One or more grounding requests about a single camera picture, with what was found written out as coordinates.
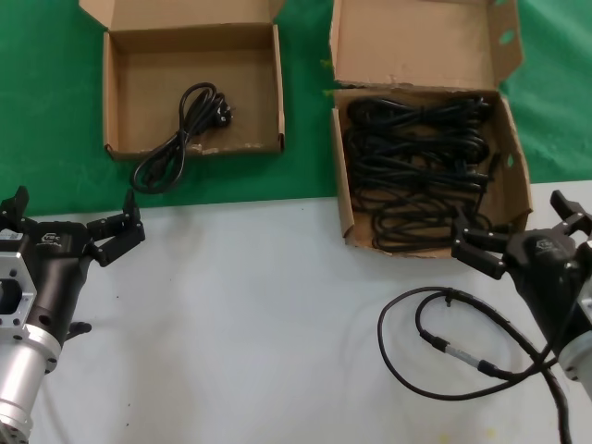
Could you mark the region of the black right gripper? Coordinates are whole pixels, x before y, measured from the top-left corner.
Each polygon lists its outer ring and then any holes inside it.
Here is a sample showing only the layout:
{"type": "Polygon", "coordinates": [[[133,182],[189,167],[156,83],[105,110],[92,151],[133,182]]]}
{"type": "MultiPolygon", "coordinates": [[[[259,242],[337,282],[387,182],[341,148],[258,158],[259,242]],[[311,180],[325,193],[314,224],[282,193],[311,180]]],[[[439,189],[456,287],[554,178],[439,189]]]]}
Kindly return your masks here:
{"type": "Polygon", "coordinates": [[[509,236],[473,228],[461,207],[451,226],[450,254],[465,265],[501,279],[507,271],[555,355],[591,329],[591,322],[575,303],[589,278],[589,266],[577,257],[577,231],[591,235],[592,219],[580,203],[555,190],[549,199],[561,222],[552,229],[536,229],[509,236]],[[505,252],[505,263],[493,253],[505,252]]]}

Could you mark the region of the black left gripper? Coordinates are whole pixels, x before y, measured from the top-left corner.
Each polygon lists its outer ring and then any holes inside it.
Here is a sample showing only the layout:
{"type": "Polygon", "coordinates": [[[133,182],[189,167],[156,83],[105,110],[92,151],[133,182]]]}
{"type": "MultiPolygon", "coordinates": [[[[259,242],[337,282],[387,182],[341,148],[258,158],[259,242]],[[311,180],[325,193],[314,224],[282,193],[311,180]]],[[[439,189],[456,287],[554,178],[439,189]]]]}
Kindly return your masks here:
{"type": "Polygon", "coordinates": [[[1,202],[1,229],[21,231],[32,253],[32,280],[36,296],[27,318],[63,344],[85,284],[92,259],[106,267],[145,240],[140,208],[128,190],[122,212],[79,222],[25,220],[30,195],[19,186],[13,197],[1,202]]]}

